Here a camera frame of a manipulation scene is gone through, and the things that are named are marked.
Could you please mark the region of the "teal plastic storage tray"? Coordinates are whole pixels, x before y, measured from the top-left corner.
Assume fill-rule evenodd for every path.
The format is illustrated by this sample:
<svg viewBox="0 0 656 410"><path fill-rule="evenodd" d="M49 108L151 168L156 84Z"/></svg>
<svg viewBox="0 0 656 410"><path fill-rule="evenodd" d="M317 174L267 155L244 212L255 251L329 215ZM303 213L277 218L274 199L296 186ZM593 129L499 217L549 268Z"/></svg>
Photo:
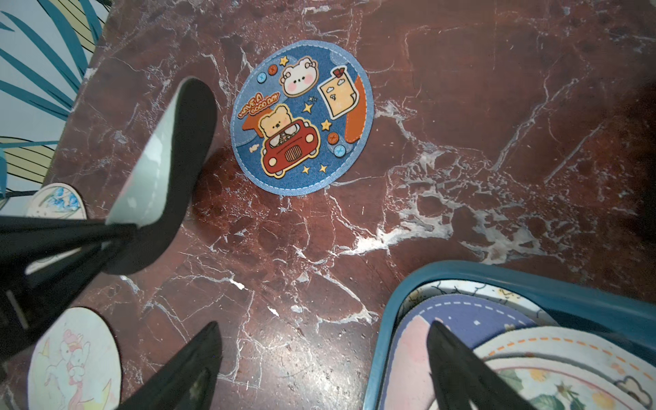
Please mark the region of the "teal plastic storage tray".
<svg viewBox="0 0 656 410"><path fill-rule="evenodd" d="M655 363L655 306L601 290L469 261L433 262L411 273L392 293L380 330L362 408L375 409L384 380L396 315L412 291L441 279L464 279L495 285L528 297L556 321L579 331L592 331Z"/></svg>

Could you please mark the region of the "rose flower coaster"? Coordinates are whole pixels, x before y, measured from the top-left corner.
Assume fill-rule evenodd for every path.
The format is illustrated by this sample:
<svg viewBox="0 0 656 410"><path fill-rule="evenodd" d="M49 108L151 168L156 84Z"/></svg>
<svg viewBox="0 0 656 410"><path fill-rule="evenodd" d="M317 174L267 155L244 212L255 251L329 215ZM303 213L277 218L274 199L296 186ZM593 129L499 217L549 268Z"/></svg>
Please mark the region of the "rose flower coaster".
<svg viewBox="0 0 656 410"><path fill-rule="evenodd" d="M647 409L603 377L566 363L536 357L484 363L534 409Z"/></svg>

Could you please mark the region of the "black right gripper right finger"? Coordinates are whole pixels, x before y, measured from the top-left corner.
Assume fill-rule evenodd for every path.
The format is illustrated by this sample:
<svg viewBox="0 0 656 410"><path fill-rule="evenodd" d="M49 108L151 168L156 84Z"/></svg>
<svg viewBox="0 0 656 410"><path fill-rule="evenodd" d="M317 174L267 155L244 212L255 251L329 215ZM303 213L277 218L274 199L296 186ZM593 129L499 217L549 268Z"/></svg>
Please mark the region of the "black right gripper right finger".
<svg viewBox="0 0 656 410"><path fill-rule="evenodd" d="M441 322L426 347L439 409L534 409Z"/></svg>

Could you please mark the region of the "purple bunny planet coaster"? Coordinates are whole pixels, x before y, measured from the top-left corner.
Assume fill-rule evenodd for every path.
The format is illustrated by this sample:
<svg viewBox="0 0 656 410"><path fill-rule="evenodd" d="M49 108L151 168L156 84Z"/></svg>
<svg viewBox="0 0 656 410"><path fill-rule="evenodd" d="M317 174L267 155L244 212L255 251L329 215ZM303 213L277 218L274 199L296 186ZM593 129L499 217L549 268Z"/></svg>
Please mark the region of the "purple bunny planet coaster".
<svg viewBox="0 0 656 410"><path fill-rule="evenodd" d="M411 309L395 330L385 369L380 409L427 409L435 401L427 350L437 321L474 350L490 339L536 322L502 304L467 295L429 298Z"/></svg>

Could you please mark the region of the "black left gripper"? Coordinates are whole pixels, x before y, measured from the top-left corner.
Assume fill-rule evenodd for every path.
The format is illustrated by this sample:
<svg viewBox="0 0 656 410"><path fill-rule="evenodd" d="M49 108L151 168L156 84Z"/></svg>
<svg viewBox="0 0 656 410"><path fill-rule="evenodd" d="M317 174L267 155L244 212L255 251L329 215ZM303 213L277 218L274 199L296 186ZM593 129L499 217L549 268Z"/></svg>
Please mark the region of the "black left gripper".
<svg viewBox="0 0 656 410"><path fill-rule="evenodd" d="M134 224L102 220L1 218L1 263L10 277L1 280L1 360L34 343L90 282L123 251ZM65 251L67 256L34 273L34 261Z"/></svg>

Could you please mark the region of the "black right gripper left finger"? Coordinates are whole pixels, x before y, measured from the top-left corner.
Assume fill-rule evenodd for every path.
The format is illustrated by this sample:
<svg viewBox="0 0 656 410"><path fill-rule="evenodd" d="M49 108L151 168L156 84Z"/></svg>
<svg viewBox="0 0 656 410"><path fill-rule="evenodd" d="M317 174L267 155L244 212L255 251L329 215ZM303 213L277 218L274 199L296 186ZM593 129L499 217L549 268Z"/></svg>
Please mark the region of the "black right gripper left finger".
<svg viewBox="0 0 656 410"><path fill-rule="evenodd" d="M209 409L222 361L219 324L209 322L120 409Z"/></svg>

